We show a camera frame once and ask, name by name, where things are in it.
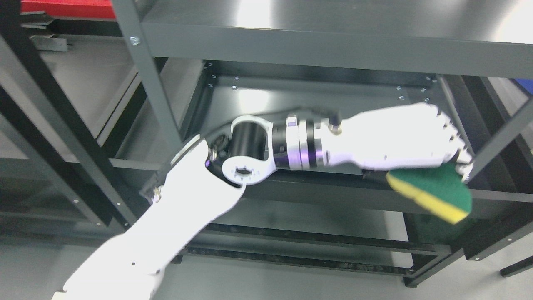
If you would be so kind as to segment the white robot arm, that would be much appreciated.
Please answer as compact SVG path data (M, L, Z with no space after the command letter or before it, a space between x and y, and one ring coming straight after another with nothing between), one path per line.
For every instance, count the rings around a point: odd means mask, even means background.
M54 300L151 300L175 256L209 223L231 210L248 185L278 166L281 140L288 166L301 170L323 159L320 131L327 119L288 116L285 122L243 115L231 123L230 156L215 159L207 138L196 135L171 161L152 205L125 233L103 243L70 276Z

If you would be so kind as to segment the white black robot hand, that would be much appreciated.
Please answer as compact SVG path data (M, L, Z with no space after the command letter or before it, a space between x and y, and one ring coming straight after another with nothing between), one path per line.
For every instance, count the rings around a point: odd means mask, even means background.
M325 166L349 162L363 170L387 171L451 162L462 181L474 167L452 119L425 102L356 114L341 121L338 133L322 121L314 136Z

